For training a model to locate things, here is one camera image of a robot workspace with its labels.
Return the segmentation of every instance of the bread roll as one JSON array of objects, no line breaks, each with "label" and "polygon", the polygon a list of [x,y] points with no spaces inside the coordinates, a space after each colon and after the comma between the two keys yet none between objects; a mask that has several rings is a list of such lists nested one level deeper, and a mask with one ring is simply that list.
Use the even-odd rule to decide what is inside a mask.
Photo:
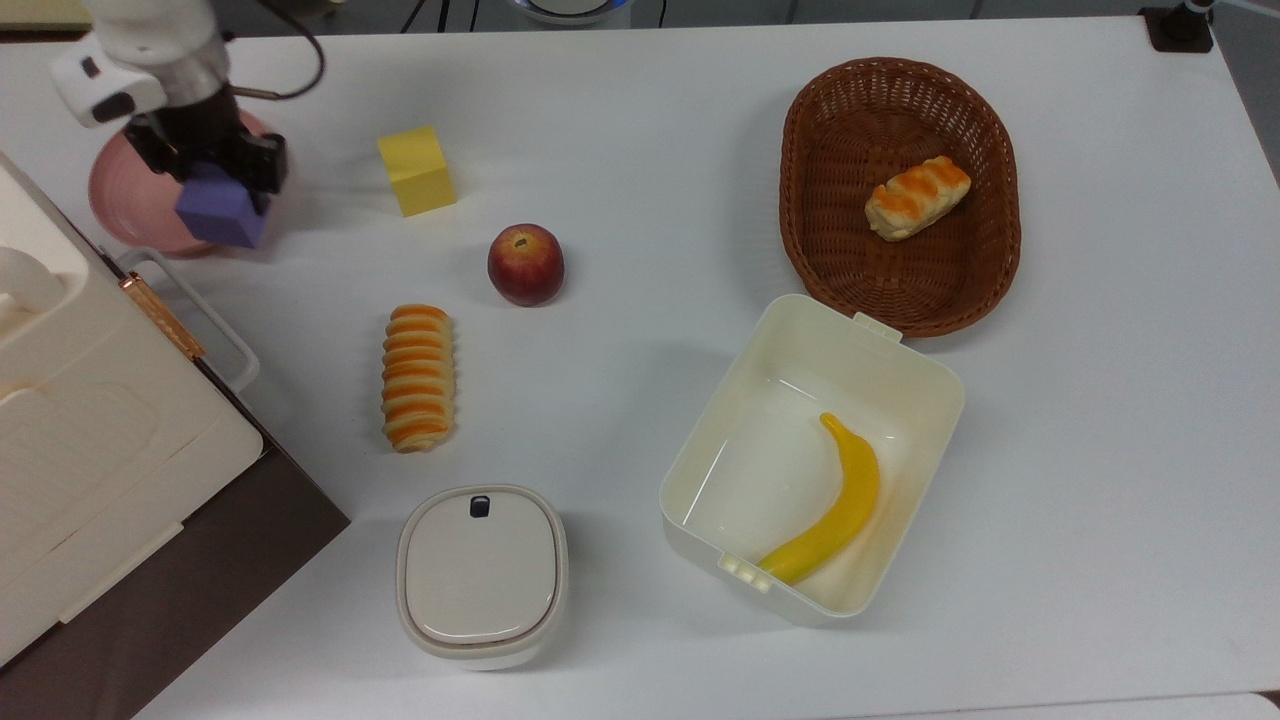
[{"label": "bread roll", "polygon": [[453,427],[449,316],[430,305],[401,305],[383,351],[383,434],[396,452],[430,450]]},{"label": "bread roll", "polygon": [[867,201],[867,220],[884,240],[905,240],[955,208],[969,184],[969,176],[940,155],[877,187]]}]

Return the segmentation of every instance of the white lidded container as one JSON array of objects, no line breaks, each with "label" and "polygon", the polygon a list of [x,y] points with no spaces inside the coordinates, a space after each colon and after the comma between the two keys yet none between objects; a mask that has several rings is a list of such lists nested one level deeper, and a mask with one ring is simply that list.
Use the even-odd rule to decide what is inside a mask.
[{"label": "white lidded container", "polygon": [[563,614],[564,527],[517,486],[442,492],[401,533],[396,598],[422,650],[471,670],[529,661]]},{"label": "white lidded container", "polygon": [[[662,483],[667,541],[684,557],[801,625],[872,601],[942,460],[964,406],[945,365],[902,333],[803,295],[774,300]],[[840,493],[832,413],[876,451],[881,489],[867,527],[790,587],[755,562],[813,525]]]}]

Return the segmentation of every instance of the brown basket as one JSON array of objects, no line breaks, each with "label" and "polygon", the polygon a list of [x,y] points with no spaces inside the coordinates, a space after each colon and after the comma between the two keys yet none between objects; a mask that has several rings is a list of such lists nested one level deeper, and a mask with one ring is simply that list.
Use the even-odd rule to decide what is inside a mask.
[{"label": "brown basket", "polygon": [[[937,155],[969,173],[969,195],[920,233],[882,240],[863,210],[872,190]],[[780,220],[814,299],[906,337],[946,334],[989,313],[1018,270],[1014,147],[991,105],[956,76],[899,58],[852,60],[791,104]]]}]

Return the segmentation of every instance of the toy apple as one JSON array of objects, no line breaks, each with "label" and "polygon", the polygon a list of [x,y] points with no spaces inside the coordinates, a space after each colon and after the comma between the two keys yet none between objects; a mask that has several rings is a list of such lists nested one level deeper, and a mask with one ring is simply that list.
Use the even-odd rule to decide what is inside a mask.
[{"label": "toy apple", "polygon": [[556,236],[532,223],[498,233],[489,246],[489,282],[522,307],[556,297],[564,282],[564,255]]}]

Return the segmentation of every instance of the toy banana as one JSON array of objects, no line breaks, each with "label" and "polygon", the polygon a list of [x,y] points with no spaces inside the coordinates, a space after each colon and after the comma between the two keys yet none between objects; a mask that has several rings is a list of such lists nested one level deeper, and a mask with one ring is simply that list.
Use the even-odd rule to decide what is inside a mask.
[{"label": "toy banana", "polygon": [[879,464],[872,446],[831,413],[823,413],[819,420],[836,439],[844,484],[826,515],[760,560],[762,570],[788,585],[809,577],[849,544],[870,520],[879,495]]}]

